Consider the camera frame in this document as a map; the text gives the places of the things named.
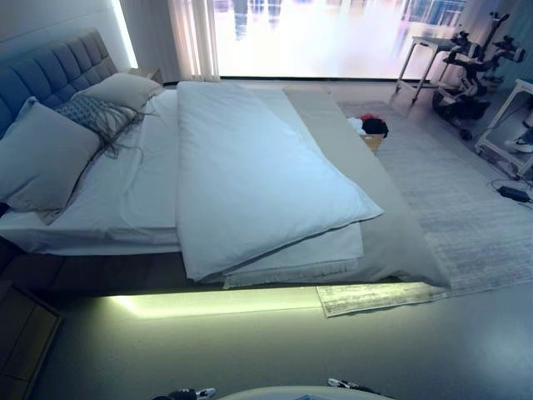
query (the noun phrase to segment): power adapter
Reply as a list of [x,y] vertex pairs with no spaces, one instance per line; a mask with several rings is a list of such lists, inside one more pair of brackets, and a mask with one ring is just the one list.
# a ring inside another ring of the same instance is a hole
[[504,198],[512,198],[521,203],[528,203],[531,200],[526,192],[514,189],[513,187],[502,186],[498,189],[498,193]]

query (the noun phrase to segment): white round object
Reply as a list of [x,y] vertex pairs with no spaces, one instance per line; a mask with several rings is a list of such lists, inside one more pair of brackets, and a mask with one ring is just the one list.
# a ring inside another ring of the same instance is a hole
[[246,390],[219,400],[384,400],[389,397],[328,386],[276,386]]

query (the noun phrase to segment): folded duvet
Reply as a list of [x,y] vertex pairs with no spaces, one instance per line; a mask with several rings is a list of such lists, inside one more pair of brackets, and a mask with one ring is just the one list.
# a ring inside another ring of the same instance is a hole
[[176,223],[189,278],[382,213],[246,89],[182,82],[177,98]]

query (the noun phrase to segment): gray upholstered headboard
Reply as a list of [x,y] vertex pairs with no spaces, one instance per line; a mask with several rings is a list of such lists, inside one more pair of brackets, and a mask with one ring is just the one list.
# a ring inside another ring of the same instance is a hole
[[48,107],[117,72],[100,33],[86,31],[0,66],[0,138],[27,98]]

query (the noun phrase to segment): gray pillow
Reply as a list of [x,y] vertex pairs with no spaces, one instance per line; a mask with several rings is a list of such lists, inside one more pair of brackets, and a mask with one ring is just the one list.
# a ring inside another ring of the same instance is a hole
[[94,132],[30,97],[0,140],[0,203],[21,211],[65,207],[98,144]]
[[115,73],[100,83],[76,93],[74,97],[81,94],[93,96],[140,112],[148,99],[162,91],[163,87],[159,83],[145,77]]

